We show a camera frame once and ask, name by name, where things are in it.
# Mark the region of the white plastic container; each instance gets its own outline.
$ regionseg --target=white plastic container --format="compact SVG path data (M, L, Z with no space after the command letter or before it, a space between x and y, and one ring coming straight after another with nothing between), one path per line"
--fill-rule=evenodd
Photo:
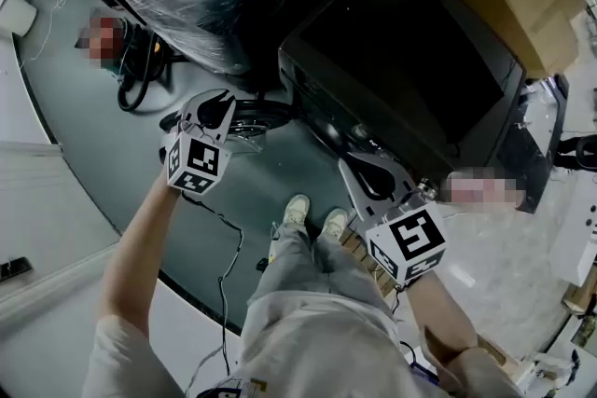
M34 23L37 9L25 0L0 0L0 29L25 36Z

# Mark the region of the wooden pallet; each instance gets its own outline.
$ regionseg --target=wooden pallet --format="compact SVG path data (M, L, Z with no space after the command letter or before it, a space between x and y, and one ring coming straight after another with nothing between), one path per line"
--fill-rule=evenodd
M378 284L382 291L382 296L386 297L396 286L396 282L375 260L367 253L365 241L352 230L347 229L340 237L340 243L351 255L358 260L373 280Z

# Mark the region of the white cube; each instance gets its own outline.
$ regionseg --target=white cube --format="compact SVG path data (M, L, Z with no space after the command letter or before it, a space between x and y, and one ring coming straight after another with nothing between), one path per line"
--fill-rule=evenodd
M181 132L166 155L168 185L203 195L217 185L230 160L230 151L204 136Z
M448 236L432 202L367 231L368 252L398 284L437 267Z

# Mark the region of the white sneaker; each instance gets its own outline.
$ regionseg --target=white sneaker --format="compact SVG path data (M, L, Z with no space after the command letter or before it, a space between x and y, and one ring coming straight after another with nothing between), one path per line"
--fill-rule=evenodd
M298 224L300 226L304 226L310 204L311 202L309 201L309 198L307 198L304 194L297 194L290 200L290 202L288 202L284 212L284 220L282 221L282 224Z
M319 237L326 236L331 239L340 240L340 236L346 226L348 226L348 213L343 209L337 208L327 215Z

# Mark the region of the green floor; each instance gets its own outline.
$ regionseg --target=green floor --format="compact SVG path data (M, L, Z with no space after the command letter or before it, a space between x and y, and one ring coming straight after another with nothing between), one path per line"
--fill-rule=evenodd
M39 51L56 0L31 3L39 13L30 33L17 43L23 59ZM73 47L78 29L101 6L99 0L66 0L55 11L43 52L25 63L24 71L74 173L122 230L160 172L160 118L193 94L231 87L195 64L178 63L169 90L152 85L139 114L120 111L113 77L91 66ZM241 92L238 96L248 98ZM226 282L229 316L238 325L243 324L246 300L260 277L255 265L269 250L271 223L280 222L286 202L297 192L311 197L315 223L323 222L333 206L349 206L336 161L295 122L270 132L263 153L233 158L222 183L206 196L206 204L245 233L240 259ZM220 310L217 277L226 270L237 241L238 235L216 217L181 201L163 270L206 306Z

